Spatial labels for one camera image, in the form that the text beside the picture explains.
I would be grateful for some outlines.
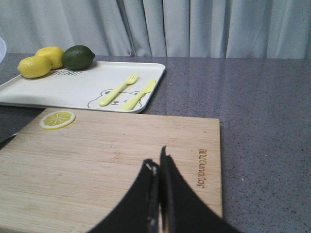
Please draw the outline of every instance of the gray speckled countertop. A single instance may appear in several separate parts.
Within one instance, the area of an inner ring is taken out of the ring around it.
[[[29,54],[8,54],[0,84]],[[96,57],[166,72],[143,114],[218,118],[224,219],[245,233],[311,233],[311,61]],[[42,109],[0,106],[0,141]]]

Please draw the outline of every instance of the white tray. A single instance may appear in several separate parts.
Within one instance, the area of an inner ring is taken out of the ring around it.
[[[0,104],[139,113],[146,107],[164,71],[165,66],[158,63],[93,62],[83,71],[59,69],[37,79],[18,75],[0,85]],[[139,74],[135,84],[129,85],[109,105],[98,105],[103,95],[133,73]],[[120,110],[150,79],[156,79],[153,91],[142,97],[133,110]]]

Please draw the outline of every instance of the lemon slice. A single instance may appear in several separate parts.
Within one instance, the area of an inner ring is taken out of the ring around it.
[[[57,111],[47,114],[40,120],[40,126],[45,130],[57,130],[71,124],[75,114],[71,111]]]

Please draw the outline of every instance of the wooden cutting board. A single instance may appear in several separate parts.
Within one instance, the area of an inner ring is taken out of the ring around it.
[[[72,110],[48,131],[48,108],[0,150],[0,231],[82,233],[103,219],[161,148],[196,194],[222,216],[219,120]]]

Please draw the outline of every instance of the white curtain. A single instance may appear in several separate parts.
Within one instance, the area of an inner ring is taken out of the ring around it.
[[[0,0],[12,53],[311,58],[311,0]]]

